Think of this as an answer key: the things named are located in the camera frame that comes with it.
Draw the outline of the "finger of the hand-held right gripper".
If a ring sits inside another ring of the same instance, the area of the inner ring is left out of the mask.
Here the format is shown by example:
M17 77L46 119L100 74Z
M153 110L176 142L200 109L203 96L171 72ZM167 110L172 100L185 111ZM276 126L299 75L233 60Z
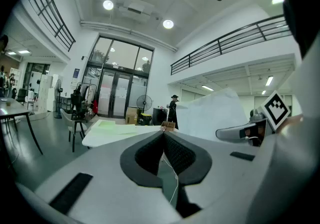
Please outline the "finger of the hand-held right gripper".
M255 128L255 123L217 129L215 136L223 142L234 144L248 144L250 130Z

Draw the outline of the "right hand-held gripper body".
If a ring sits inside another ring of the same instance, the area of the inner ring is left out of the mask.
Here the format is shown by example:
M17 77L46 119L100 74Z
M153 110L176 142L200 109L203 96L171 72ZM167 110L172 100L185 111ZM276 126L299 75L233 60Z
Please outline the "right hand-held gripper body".
M291 110L275 90L259 107L250 112L248 140L254 147L260 147L263 140L275 134L277 129L291 115Z

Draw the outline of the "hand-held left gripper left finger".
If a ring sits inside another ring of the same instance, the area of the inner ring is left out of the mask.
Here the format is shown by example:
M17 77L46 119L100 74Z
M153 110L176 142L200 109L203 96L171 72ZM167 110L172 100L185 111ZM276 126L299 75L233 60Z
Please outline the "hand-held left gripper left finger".
M154 132L91 148L66 164L36 190L49 203L78 173L93 178L68 212L82 223L174 223L182 218L165 198L162 189L143 187L122 171L122 152Z

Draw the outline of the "person's right forearm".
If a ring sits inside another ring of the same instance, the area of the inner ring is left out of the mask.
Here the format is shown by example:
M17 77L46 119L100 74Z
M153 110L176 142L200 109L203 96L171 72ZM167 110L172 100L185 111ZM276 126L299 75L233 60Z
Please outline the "person's right forearm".
M288 125L293 125L293 124L297 124L297 123L301 122L303 120L303 117L304 117L303 114L298 114L295 116L287 117L283 121L283 123L278 127L277 132L279 133Z

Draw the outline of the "wooden organizer box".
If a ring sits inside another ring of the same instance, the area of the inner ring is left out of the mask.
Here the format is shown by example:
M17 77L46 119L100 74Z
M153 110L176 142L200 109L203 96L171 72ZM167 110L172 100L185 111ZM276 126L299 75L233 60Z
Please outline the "wooden organizer box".
M163 131L170 131L173 132L176 128L176 123L175 122L169 122L169 121L163 121L160 129Z

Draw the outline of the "white chair black legs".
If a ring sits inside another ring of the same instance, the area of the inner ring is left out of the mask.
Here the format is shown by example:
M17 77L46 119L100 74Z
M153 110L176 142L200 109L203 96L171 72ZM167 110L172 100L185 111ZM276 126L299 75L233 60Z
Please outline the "white chair black legs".
M88 130L87 126L79 119L73 119L73 115L66 113L64 109L60 109L60 114L64 124L68 128L68 141L72 142L72 152L75 152L76 134L79 133L80 138L83 140L85 132Z

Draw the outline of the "cardboard box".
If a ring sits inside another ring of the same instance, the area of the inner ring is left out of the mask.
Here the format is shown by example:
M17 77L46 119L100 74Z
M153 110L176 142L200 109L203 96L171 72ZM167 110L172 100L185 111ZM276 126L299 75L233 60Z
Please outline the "cardboard box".
M128 107L125 115L126 125L136 125L138 122L138 109L135 107Z

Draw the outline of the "black cabinet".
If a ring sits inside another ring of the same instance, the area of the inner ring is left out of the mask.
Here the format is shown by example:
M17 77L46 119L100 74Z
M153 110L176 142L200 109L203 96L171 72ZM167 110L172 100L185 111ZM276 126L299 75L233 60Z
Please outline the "black cabinet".
M152 124L160 126L167 120L168 110L165 108L154 108L152 112Z

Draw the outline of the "black yellow toolbox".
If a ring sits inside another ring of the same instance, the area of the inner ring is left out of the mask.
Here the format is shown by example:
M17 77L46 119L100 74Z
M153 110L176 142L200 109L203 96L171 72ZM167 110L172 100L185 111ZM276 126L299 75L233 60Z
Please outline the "black yellow toolbox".
M140 124L142 126L149 126L152 121L152 115L147 113L140 114Z

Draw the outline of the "black balcony railing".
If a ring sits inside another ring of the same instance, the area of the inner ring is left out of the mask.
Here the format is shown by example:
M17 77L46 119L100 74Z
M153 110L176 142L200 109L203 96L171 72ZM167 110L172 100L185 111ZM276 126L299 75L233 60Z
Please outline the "black balcony railing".
M76 42L63 20L55 0L28 0L44 26L61 46L69 52Z
M292 32L282 14L259 20L228 32L173 62L170 65L170 74L175 75L235 50L291 35Z

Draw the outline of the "black standing fan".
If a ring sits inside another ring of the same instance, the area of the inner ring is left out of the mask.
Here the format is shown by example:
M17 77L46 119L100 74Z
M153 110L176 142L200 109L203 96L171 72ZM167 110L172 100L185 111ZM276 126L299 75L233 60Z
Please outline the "black standing fan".
M55 91L54 91L54 96L55 96L55 110L56 110L56 115L54 116L56 119L61 119L61 93L63 92L62 88L62 82L60 79L56 81L55 84Z
M136 100L139 115L145 113L152 107L152 99L148 95L141 95Z

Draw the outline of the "glass entrance door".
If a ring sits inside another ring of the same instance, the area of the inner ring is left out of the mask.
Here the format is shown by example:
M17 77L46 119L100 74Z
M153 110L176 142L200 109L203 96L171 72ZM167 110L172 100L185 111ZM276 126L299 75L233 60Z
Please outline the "glass entrance door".
M110 37L98 37L91 51L82 83L97 87L98 115L125 118L127 108L147 94L153 50Z

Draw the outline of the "person's black clothing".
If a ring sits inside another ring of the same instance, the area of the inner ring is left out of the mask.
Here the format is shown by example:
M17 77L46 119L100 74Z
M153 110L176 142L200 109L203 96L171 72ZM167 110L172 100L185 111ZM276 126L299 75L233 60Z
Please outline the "person's black clothing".
M284 0L283 14L303 59L320 31L318 0Z

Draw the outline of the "gray table black legs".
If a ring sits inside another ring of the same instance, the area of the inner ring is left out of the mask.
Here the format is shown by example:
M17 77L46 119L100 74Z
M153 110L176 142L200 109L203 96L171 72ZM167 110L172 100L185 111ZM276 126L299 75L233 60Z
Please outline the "gray table black legs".
M7 106L6 105L7 102L11 102L11 106ZM43 151L41 150L41 147L36 139L35 133L31 125L29 111L22 104L20 104L17 100L13 98L4 98L4 97L0 98L0 120L13 119L18 116L26 117L26 121L30 130L30 133L32 135L33 141L37 146L40 154L43 155Z

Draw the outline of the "white ceiling air conditioner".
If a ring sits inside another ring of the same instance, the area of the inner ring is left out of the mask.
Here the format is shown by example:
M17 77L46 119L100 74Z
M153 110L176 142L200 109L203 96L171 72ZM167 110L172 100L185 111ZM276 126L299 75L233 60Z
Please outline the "white ceiling air conditioner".
M142 0L124 0L119 6L120 13L136 21L148 21L154 11L155 6Z

